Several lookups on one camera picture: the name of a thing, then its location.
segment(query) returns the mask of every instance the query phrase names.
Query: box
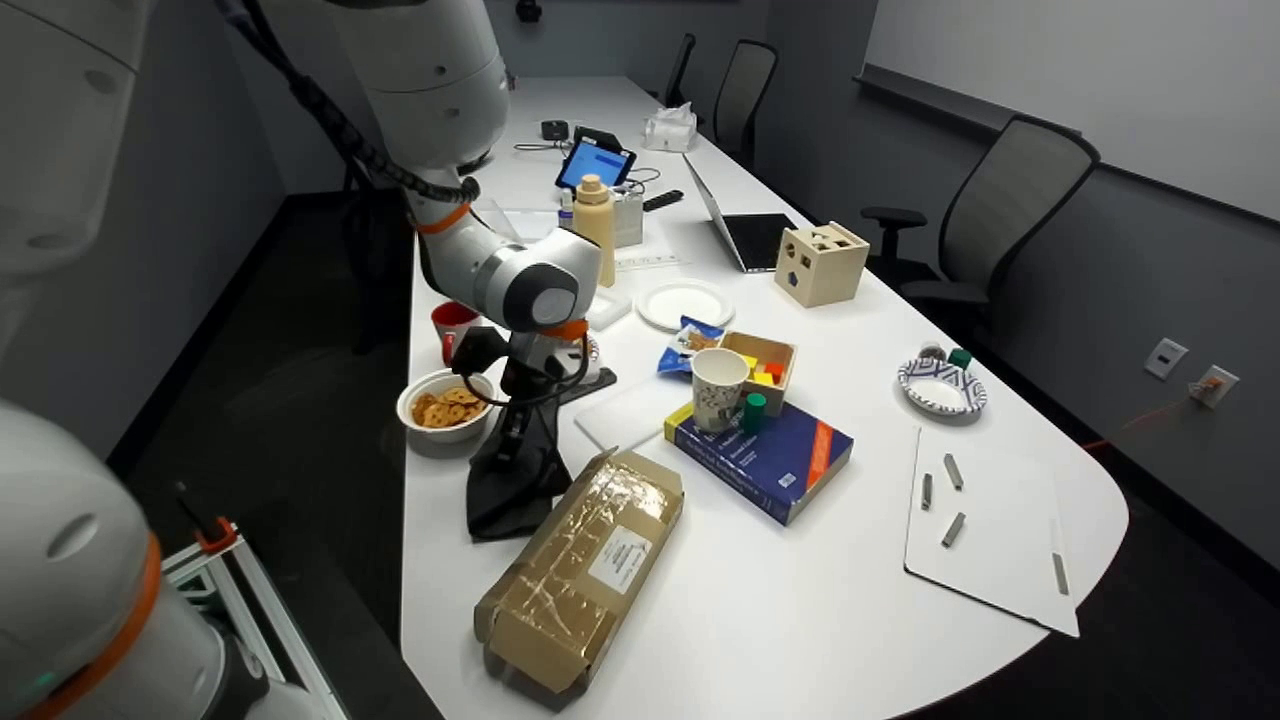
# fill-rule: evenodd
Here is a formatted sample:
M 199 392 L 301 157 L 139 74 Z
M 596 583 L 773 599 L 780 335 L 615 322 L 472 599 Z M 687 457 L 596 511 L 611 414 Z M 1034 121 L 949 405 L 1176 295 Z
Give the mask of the box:
M 796 405 L 783 405 L 760 433 L 721 435 L 699 433 L 684 405 L 663 421 L 663 435 L 780 525 L 793 525 L 851 452 L 851 435 Z
M 793 381 L 793 344 L 767 340 L 767 335 L 750 335 L 750 331 L 727 331 L 721 340 L 721 349 L 732 349 L 742 356 L 754 356 L 754 375 L 750 375 L 750 392 L 765 392 L 767 395 L 767 411 L 776 414 L 783 407 L 789 395 L 789 381 Z
M 663 462 L 596 457 L 477 602 L 488 673 L 548 706 L 588 692 L 679 508 Z
M 804 309 L 857 295 L 873 242 L 843 225 L 789 229 L 773 278 Z

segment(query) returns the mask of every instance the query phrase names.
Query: cup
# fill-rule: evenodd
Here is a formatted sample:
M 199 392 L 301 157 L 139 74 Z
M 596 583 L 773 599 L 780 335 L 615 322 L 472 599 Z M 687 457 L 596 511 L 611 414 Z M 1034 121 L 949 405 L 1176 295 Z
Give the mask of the cup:
M 750 359 L 727 349 L 693 356 L 693 425 L 699 433 L 727 433 L 750 392 Z
M 470 304 L 449 301 L 431 309 L 431 322 L 440 335 L 440 362 L 453 362 L 455 349 L 464 344 L 470 328 L 479 322 L 479 317 Z

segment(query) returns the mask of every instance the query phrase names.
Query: conference table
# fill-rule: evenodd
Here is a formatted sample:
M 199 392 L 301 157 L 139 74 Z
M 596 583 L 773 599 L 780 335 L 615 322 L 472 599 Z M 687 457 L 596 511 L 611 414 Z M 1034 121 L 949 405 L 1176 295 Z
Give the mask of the conference table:
M 557 229 L 551 177 L 565 153 L 539 145 L 539 121 L 615 131 L 642 146 L 657 113 L 622 74 L 534 74 L 512 90 L 512 121 L 477 173 L 488 225 L 524 240 Z M 793 204 L 699 141 L 687 158 L 712 182 L 723 212 L 789 212 Z M 776 525 L 668 441 L 642 441 L 657 462 L 684 477 L 684 520 L 668 536 L 636 609 L 611 641 L 594 686 L 565 712 L 548 712 L 483 673 L 472 609 L 515 561 L 524 541 L 472 542 L 464 520 L 470 457 L 406 457 L 406 577 L 402 652 L 453 720 L 851 720 L 900 714 L 956 697 L 999 673 L 1047 632 L 903 572 L 903 528 L 919 435 L 934 443 L 1019 452 L 1047 477 L 1055 541 L 1082 602 L 1121 552 L 1129 508 L 1117 479 L 1053 427 L 985 362 L 974 362 L 988 405 L 974 425 L 935 425 L 903 405 L 900 362 L 924 344 L 953 344 L 914 304 L 865 270 L 857 301 L 804 309 L 773 270 L 736 270 L 712 236 L 679 153 L 636 158 L 647 196 L 684 188 L 684 199 L 646 217 L 646 242 L 615 259 L 611 295 L 632 312 L 596 328 L 615 385 L 561 411 L 561 457 L 580 471 L 601 449 L 580 433 L 588 407 L 615 407 L 661 427 L 663 407 L 687 400 L 687 385 L 657 375 L 668 331 L 636 309 L 657 289 L 712 289 L 732 309 L 732 328 L 796 344 L 789 400 L 857 435 L 851 460 L 804 508 Z M 440 295 L 411 278 L 410 375 L 440 367 L 427 322 Z

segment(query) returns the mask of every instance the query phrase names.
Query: gray wall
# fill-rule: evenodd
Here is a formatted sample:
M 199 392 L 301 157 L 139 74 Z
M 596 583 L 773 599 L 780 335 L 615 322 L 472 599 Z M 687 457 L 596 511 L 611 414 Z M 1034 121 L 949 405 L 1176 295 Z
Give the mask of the gray wall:
M 857 207 L 915 204 L 941 217 L 985 136 L 857 89 L 876 0 L 789 0 L 773 6 L 780 74 L 765 116 L 773 182 L 818 220 L 876 236 Z M 1005 356 L 1068 411 L 1117 441 L 1162 485 L 1193 500 L 1280 569 L 1280 443 L 1273 414 L 1280 331 L 1273 289 L 1280 229 L 1239 212 L 1098 173 L 1019 257 L 995 317 Z M 1169 385 L 1145 375 L 1162 335 L 1193 351 Z M 1239 372 L 1224 407 L 1202 411 L 1185 385 Z
M 699 113 L 712 109 L 712 89 L 727 65 L 727 46 L 742 35 L 765 35 L 773 0 L 661 0 L 661 2 L 586 2 L 545 0 L 539 24 L 515 18 L 515 0 L 488 0 L 488 16 L 506 58 L 515 74 L 603 74 L 622 71 L 646 89 L 663 89 L 684 32 L 699 42 L 687 65 L 684 90 Z M 372 113 L 339 56 L 338 35 L 324 24 L 321 0 L 265 0 L 280 42 L 314 71 L 354 121 L 377 136 Z M 318 122 L 293 103 L 274 67 L 251 53 L 235 53 L 246 85 L 260 113 L 274 158 L 287 191 L 338 191 L 339 158 L 318 131 Z
M 212 2 L 164 0 L 102 242 L 38 301 L 0 395 L 113 452 L 280 199 Z

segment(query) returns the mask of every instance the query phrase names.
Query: black office chair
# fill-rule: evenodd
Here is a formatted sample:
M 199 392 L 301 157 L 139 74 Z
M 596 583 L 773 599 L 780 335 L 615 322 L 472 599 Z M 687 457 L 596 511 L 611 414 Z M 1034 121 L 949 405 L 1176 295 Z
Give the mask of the black office chair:
M 953 196 L 941 225 L 941 270 L 896 257 L 900 233 L 930 225 L 924 212 L 865 207 L 862 217 L 880 225 L 873 270 L 956 340 L 974 340 L 1009 259 L 1068 204 L 1098 158 L 1082 131 L 1014 116 Z
M 698 42 L 698 35 L 684 32 L 675 65 L 674 65 L 674 74 L 668 74 L 668 89 L 657 97 L 663 109 L 679 109 L 687 101 L 684 97 L 684 67 L 687 67 L 693 42 Z
M 767 90 L 773 67 L 773 42 L 736 40 L 712 109 L 712 141 L 745 167 L 754 167 L 755 158 L 755 113 Z

